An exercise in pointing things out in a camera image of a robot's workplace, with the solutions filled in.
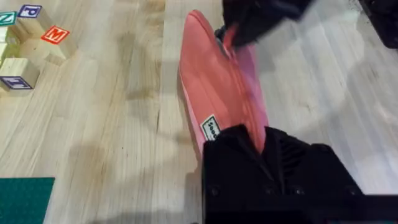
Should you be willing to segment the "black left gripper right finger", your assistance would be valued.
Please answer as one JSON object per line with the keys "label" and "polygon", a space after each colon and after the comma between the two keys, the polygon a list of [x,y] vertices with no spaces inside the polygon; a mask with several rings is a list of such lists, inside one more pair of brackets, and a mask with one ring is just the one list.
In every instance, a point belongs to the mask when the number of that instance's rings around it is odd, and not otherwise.
{"label": "black left gripper right finger", "polygon": [[263,159],[283,194],[363,194],[329,145],[310,144],[276,128],[265,131]]}

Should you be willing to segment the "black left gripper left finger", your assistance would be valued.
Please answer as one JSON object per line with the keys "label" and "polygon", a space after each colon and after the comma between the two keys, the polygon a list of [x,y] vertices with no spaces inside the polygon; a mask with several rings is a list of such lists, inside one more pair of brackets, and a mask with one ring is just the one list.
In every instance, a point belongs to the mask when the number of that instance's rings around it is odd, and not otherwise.
{"label": "black left gripper left finger", "polygon": [[202,183],[207,199],[247,199],[282,193],[242,124],[224,129],[215,140],[204,143]]}

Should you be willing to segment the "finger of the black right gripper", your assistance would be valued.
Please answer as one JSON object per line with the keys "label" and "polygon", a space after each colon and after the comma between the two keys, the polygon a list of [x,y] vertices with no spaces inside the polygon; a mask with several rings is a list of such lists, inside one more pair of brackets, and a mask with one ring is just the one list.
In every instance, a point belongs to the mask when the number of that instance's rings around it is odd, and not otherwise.
{"label": "finger of the black right gripper", "polygon": [[289,19],[266,16],[263,19],[250,19],[242,24],[237,25],[237,30],[234,35],[234,45],[237,47],[251,44],[262,36],[266,35],[273,28],[277,27],[284,20],[299,21],[307,11],[307,9],[312,5],[312,0],[286,0],[286,1],[297,1],[299,3],[299,18]]}
{"label": "finger of the black right gripper", "polygon": [[222,0],[223,27],[242,24],[250,19],[266,16],[298,19],[299,3],[286,0]]}

